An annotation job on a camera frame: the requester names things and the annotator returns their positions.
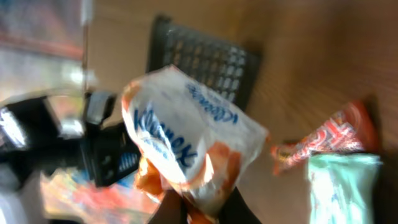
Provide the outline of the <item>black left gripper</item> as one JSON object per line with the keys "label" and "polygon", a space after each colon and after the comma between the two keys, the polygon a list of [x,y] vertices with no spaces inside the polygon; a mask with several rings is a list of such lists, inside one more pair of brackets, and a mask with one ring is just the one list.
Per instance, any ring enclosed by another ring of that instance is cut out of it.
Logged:
{"label": "black left gripper", "polygon": [[139,167],[141,153],[120,121],[105,127],[113,112],[117,94],[108,91],[85,93],[85,134],[80,151],[85,170],[97,187],[108,187]]}

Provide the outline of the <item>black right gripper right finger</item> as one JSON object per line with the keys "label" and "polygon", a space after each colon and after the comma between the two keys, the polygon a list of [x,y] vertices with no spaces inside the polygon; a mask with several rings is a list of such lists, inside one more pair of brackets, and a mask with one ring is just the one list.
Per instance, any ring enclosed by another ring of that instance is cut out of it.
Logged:
{"label": "black right gripper right finger", "polygon": [[261,224],[261,221],[251,211],[237,187],[223,205],[219,215],[219,224]]}

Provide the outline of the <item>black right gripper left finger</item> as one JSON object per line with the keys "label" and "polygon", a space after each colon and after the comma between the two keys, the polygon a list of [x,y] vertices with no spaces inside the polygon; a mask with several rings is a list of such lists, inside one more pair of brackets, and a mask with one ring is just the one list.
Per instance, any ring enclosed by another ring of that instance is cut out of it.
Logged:
{"label": "black right gripper left finger", "polygon": [[187,224],[187,208],[183,198],[176,191],[167,190],[148,224]]}

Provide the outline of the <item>orange white tissue pack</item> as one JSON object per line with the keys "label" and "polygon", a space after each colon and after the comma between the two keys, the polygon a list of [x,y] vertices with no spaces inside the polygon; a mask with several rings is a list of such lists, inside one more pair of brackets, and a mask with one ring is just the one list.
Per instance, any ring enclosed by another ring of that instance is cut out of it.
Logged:
{"label": "orange white tissue pack", "polygon": [[137,189],[153,197],[172,188],[190,223],[215,223],[268,130],[173,65],[128,84],[121,97],[129,137],[142,157]]}

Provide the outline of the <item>teal wet wipes pack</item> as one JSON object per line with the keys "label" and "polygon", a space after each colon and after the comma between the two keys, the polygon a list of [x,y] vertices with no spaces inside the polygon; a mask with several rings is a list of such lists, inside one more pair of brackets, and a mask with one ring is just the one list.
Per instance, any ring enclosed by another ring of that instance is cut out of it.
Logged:
{"label": "teal wet wipes pack", "polygon": [[309,223],[373,223],[372,192],[380,157],[373,154],[323,154],[308,160]]}

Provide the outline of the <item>orange brown candy bar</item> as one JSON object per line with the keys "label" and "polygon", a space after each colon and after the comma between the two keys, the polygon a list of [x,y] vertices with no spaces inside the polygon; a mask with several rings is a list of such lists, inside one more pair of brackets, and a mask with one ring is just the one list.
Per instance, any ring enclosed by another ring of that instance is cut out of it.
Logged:
{"label": "orange brown candy bar", "polygon": [[352,101],[300,141],[271,147],[273,174],[281,174],[317,154],[377,153],[379,137],[362,101]]}

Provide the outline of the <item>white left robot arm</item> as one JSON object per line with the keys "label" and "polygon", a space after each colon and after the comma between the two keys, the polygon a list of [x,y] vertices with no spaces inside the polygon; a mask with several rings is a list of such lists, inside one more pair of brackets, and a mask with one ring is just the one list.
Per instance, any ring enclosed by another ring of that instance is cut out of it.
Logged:
{"label": "white left robot arm", "polygon": [[55,223],[44,216],[40,173],[58,169],[87,174],[109,187],[138,169],[141,153],[120,121],[105,127],[117,95],[83,94],[83,113],[66,133],[50,95],[1,107],[1,223]]}

